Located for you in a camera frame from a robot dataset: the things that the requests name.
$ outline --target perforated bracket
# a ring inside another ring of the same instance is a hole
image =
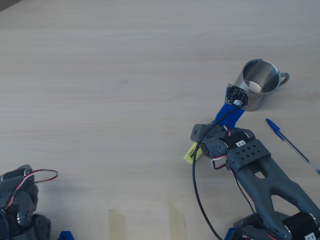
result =
[[[271,153],[258,139],[255,139],[229,150],[228,165],[233,171],[238,172],[243,166],[265,157],[271,157]]]
[[[296,238],[275,212],[272,195],[283,198],[300,212],[312,214],[316,222],[320,223],[320,209],[297,183],[288,178],[259,140],[229,150],[226,166],[234,171],[235,177],[253,200],[263,225],[277,239]],[[255,174],[258,172],[264,178],[257,177]]]

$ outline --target blue plastic piece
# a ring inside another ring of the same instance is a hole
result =
[[[225,236],[224,240],[228,240],[234,230],[235,230],[234,227],[229,228],[228,232],[226,233],[226,236]]]
[[[236,108],[235,106],[232,106],[230,104],[225,103],[220,111],[215,116],[215,120],[212,122],[219,120],[222,118],[226,113],[230,112],[232,109]],[[238,108],[233,113],[231,113],[229,116],[227,116],[225,119],[219,122],[219,125],[223,126],[226,125],[228,128],[234,128],[239,118],[242,116],[242,114],[245,112],[242,108]]]
[[[280,128],[268,118],[266,118],[265,121],[269,124],[270,128],[274,131],[274,133],[277,134],[278,137],[284,141],[284,138],[279,134]]]
[[[70,231],[61,232],[58,240],[75,240]]]

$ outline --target circuit board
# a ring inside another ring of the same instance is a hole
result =
[[[248,94],[242,88],[228,84],[225,103],[245,110],[248,104]]]

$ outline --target yellow object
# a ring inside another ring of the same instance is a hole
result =
[[[169,202],[169,221],[171,240],[186,240],[186,217]]]
[[[109,209],[109,240],[126,240],[126,219],[115,209]]]
[[[197,143],[195,142],[192,147],[189,149],[189,151],[184,156],[184,160],[186,160],[187,163],[191,164],[194,162],[194,152],[196,150]],[[197,161],[198,158],[202,156],[202,150],[199,146],[198,151],[196,152],[195,160]]]

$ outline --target black cable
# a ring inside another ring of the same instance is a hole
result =
[[[4,222],[5,222],[7,240],[11,240],[11,238],[10,238],[9,222],[8,222],[6,213],[5,213],[3,210],[0,210],[0,215],[3,217],[3,220],[4,220]]]
[[[198,201],[200,210],[204,216],[204,219],[206,220],[206,222],[208,223],[211,231],[213,232],[213,234],[216,236],[217,239],[219,240],[223,240],[218,233],[216,232],[216,230],[214,229],[214,227],[211,225],[211,222],[209,221],[204,208],[202,207],[200,198],[199,198],[199,194],[198,194],[198,188],[197,188],[197,183],[196,183],[196,175],[195,175],[195,170],[196,170],[196,159],[197,159],[197,151],[198,148],[200,146],[200,143],[202,142],[202,140],[205,138],[205,136],[210,132],[211,129],[213,129],[219,122],[221,122],[223,119],[225,119],[227,116],[229,116],[230,114],[232,114],[235,110],[237,110],[239,107],[235,107],[234,109],[230,110],[229,112],[227,112],[224,116],[222,116],[220,119],[218,119],[217,121],[215,121],[202,135],[202,137],[200,137],[195,150],[193,152],[193,163],[192,163],[192,179],[193,179],[193,187],[194,187],[194,192],[195,192],[195,196],[196,196],[196,200]]]
[[[241,194],[243,195],[243,197],[245,198],[245,200],[247,201],[247,203],[249,204],[250,206],[250,209],[251,211],[253,212],[253,215],[255,216],[256,220],[259,222],[259,224],[261,225],[261,227],[263,228],[263,230],[265,231],[265,233],[272,239],[275,239],[273,236],[271,236],[269,233],[268,233],[268,230],[266,229],[266,227],[263,225],[263,223],[260,221],[260,218],[259,218],[259,215],[255,212],[254,208],[252,207],[249,199],[247,198],[247,196],[245,195],[244,191],[242,190],[242,188],[240,187],[240,184],[239,184],[239,181],[236,177],[236,174],[235,172],[233,171],[233,169],[231,167],[229,167],[229,170],[231,171],[232,175],[233,175],[233,178],[235,180],[235,183],[238,187],[238,189],[240,190]]]

